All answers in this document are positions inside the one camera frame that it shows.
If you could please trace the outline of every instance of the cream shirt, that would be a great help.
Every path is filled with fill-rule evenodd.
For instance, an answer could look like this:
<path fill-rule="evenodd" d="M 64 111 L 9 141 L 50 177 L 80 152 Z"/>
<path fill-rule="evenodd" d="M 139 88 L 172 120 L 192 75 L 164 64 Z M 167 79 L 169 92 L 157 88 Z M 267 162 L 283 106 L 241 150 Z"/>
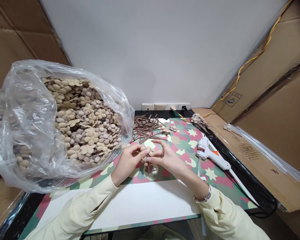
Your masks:
<path fill-rule="evenodd" d="M 90 191 L 79 193 L 70 199 L 57 217 L 35 228 L 26 239 L 79 240 L 82 233 L 88 230 L 98 217 L 100 209 L 117 190 L 111 176 L 108 176 Z M 216 188 L 211 187 L 210 199 L 205 203 L 199 203 L 199 206 L 211 231 L 223 239 L 269 239 L 241 207 L 235 205 Z M 183 238 L 173 235 L 164 239 Z"/>

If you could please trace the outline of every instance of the glue gun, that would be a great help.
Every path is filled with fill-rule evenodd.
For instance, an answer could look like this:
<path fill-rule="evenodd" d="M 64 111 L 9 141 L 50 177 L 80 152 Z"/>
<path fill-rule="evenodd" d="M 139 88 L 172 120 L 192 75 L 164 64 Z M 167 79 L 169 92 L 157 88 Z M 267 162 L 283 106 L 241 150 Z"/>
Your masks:
<path fill-rule="evenodd" d="M 209 140 L 205 135 L 203 135 L 198 142 L 198 151 L 196 155 L 199 157 L 199 160 L 209 158 L 224 171 L 231 169 L 230 164 L 226 160 L 209 149 Z"/>

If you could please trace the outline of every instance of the yellow wire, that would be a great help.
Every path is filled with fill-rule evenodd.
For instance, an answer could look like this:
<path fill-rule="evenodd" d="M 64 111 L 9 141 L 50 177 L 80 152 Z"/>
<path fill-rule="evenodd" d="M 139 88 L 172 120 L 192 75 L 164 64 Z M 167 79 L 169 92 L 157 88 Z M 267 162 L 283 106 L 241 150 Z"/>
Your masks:
<path fill-rule="evenodd" d="M 263 46 L 262 51 L 261 51 L 257 56 L 255 56 L 255 57 L 251 58 L 250 60 L 248 60 L 248 61 L 247 61 L 245 64 L 243 64 L 243 65 L 241 66 L 241 68 L 238 70 L 238 73 L 237 73 L 237 79 L 236 79 L 236 81 L 235 81 L 234 87 L 233 87 L 233 88 L 232 88 L 232 89 L 231 89 L 231 90 L 230 90 L 223 98 L 219 99 L 219 100 L 215 103 L 215 105 L 213 105 L 213 107 L 211 108 L 211 111 L 210 111 L 208 114 L 202 115 L 202 117 L 207 117 L 207 116 L 209 116 L 210 113 L 212 112 L 212 110 L 214 109 L 214 107 L 217 105 L 217 103 L 220 102 L 220 101 L 222 101 L 223 99 L 225 99 L 225 98 L 226 98 L 233 90 L 236 89 L 236 87 L 237 87 L 237 85 L 238 85 L 238 82 L 239 82 L 241 70 L 244 68 L 245 65 L 247 65 L 248 63 L 254 61 L 255 59 L 257 59 L 258 57 L 260 57 L 260 56 L 264 53 L 264 51 L 266 50 L 268 44 L 269 44 L 270 41 L 271 41 L 271 37 L 272 37 L 272 33 L 273 33 L 274 29 L 276 28 L 278 22 L 280 21 L 280 19 L 281 19 L 283 13 L 286 11 L 286 9 L 289 7 L 289 5 L 290 5 L 292 2 L 293 2 L 293 0 L 290 0 L 290 1 L 283 7 L 283 9 L 282 9 L 282 11 L 281 11 L 281 13 L 280 13 L 280 15 L 279 15 L 277 21 L 276 21 L 275 24 L 272 26 L 272 28 L 271 28 L 271 30 L 270 30 L 270 32 L 269 32 L 268 41 L 267 41 L 267 43 Z"/>
<path fill-rule="evenodd" d="M 180 117 L 182 117 L 183 120 L 185 120 L 186 122 L 189 122 L 189 121 L 187 121 L 180 113 L 178 113 L 177 111 L 176 111 L 176 113 L 177 113 Z"/>

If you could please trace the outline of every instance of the electrical outlet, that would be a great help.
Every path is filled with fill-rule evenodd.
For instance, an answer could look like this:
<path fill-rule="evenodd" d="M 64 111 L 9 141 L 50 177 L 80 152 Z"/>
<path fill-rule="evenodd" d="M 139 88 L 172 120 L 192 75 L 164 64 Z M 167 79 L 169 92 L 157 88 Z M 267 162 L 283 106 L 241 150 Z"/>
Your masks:
<path fill-rule="evenodd" d="M 167 104 L 158 104 L 158 103 L 155 103 L 154 104 L 154 110 L 166 110 L 167 108 Z"/>
<path fill-rule="evenodd" d="M 169 103 L 167 104 L 166 110 L 171 110 L 171 107 L 175 107 L 177 110 L 182 110 L 182 106 L 186 106 L 190 109 L 190 103 Z"/>
<path fill-rule="evenodd" d="M 175 104 L 175 103 L 167 104 L 167 107 L 165 110 L 171 110 L 171 107 L 175 107 L 176 110 L 178 110 L 178 104 Z"/>
<path fill-rule="evenodd" d="M 154 110 L 154 103 L 143 103 L 142 110 L 143 111 Z"/>
<path fill-rule="evenodd" d="M 190 103 L 182 103 L 179 104 L 177 110 L 182 110 L 182 106 L 186 106 L 188 110 L 190 110 Z"/>

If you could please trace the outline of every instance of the clear plastic bag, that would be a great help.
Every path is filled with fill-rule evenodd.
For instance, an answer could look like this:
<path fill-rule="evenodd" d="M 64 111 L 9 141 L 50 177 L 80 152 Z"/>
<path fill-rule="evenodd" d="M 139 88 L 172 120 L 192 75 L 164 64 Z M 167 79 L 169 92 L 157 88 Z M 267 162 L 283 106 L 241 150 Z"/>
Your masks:
<path fill-rule="evenodd" d="M 12 64 L 0 89 L 0 174 L 9 186 L 26 192 L 49 193 L 93 174 L 111 162 L 117 149 L 94 168 L 67 157 L 67 149 L 54 122 L 57 104 L 41 78 L 89 79 L 120 117 L 123 144 L 131 140 L 134 109 L 123 91 L 100 76 L 58 63 L 25 60 Z M 21 171 L 16 151 L 26 148 L 30 164 Z"/>

